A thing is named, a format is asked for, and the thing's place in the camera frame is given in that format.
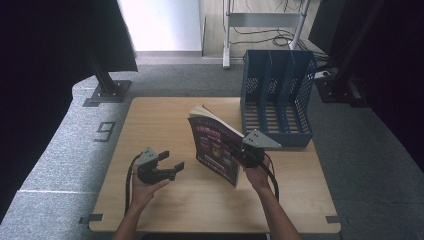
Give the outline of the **white panel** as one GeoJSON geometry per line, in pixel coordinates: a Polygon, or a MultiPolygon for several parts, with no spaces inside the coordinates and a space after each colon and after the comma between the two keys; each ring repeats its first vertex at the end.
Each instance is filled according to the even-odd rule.
{"type": "Polygon", "coordinates": [[[200,0],[118,0],[136,52],[202,50],[200,0]]]}

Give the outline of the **person's left hand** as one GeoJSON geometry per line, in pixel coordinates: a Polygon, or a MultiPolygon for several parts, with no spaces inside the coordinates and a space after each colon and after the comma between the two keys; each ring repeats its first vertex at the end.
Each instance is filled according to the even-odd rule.
{"type": "Polygon", "coordinates": [[[130,208],[142,211],[154,197],[155,192],[165,187],[169,183],[170,180],[165,179],[155,184],[145,184],[138,178],[137,168],[134,168],[131,183],[132,191],[130,208]]]}

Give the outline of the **black metal stand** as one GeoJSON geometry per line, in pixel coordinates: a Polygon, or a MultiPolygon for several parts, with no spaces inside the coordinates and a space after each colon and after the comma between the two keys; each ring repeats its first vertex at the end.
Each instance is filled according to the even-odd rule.
{"type": "Polygon", "coordinates": [[[370,46],[367,37],[385,1],[321,1],[309,40],[329,56],[320,70],[329,71],[330,74],[315,78],[324,103],[367,106],[365,82],[357,76],[357,72],[364,62],[365,48],[370,46]]]}
{"type": "Polygon", "coordinates": [[[84,107],[98,107],[101,103],[122,103],[131,86],[130,80],[113,80],[97,60],[93,51],[87,51],[87,59],[94,76],[98,81],[90,98],[83,104],[84,107]]]}

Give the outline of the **black curtain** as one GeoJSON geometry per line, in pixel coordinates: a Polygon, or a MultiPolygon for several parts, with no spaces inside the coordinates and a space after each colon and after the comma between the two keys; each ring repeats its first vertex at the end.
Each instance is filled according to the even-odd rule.
{"type": "Polygon", "coordinates": [[[386,0],[367,42],[367,106],[424,172],[424,0],[386,0]]]}
{"type": "Polygon", "coordinates": [[[136,68],[118,0],[0,0],[0,223],[93,62],[136,68]]]}

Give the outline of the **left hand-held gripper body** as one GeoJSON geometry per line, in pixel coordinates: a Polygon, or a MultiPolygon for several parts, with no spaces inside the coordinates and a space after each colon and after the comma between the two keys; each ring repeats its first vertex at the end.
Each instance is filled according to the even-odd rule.
{"type": "Polygon", "coordinates": [[[145,184],[155,184],[160,181],[158,175],[158,154],[146,147],[136,160],[137,177],[145,184]]]}

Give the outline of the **white metal stand frame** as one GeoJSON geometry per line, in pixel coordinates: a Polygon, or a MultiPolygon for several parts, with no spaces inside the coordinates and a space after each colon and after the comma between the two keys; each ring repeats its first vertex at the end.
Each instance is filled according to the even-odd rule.
{"type": "Polygon", "coordinates": [[[290,50],[297,48],[300,35],[307,17],[311,0],[301,0],[299,12],[289,13],[235,13],[231,10],[232,0],[223,0],[224,47],[222,65],[229,69],[230,64],[230,28],[231,27],[282,27],[294,28],[294,36],[288,42],[290,50]]]}

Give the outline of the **person's right hand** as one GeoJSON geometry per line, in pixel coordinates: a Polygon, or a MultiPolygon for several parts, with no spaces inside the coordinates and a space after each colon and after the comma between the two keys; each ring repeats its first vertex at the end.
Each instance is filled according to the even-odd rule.
{"type": "Polygon", "coordinates": [[[268,181],[268,174],[261,166],[244,168],[243,171],[257,193],[264,192],[265,190],[271,190],[268,181]]]}

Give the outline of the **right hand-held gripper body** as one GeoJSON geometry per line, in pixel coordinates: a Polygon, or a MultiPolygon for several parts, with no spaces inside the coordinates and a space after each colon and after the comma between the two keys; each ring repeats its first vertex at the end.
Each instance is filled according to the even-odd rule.
{"type": "Polygon", "coordinates": [[[240,163],[245,168],[259,166],[264,159],[266,149],[280,149],[282,145],[269,136],[253,130],[242,139],[239,151],[241,153],[240,163]]]}

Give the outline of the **purple cover book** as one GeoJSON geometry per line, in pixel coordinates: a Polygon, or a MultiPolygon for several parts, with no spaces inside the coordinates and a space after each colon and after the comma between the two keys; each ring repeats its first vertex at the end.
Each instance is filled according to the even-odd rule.
{"type": "Polygon", "coordinates": [[[191,109],[188,121],[195,143],[196,159],[236,187],[241,159],[231,156],[221,140],[224,137],[242,140],[244,135],[204,105],[191,109]]]}

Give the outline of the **blue plastic file rack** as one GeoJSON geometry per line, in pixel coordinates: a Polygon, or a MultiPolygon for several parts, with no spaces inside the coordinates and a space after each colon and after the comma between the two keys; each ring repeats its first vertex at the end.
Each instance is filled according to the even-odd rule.
{"type": "Polygon", "coordinates": [[[240,100],[243,133],[258,130],[284,147],[307,147],[316,67],[310,51],[248,50],[240,100]]]}

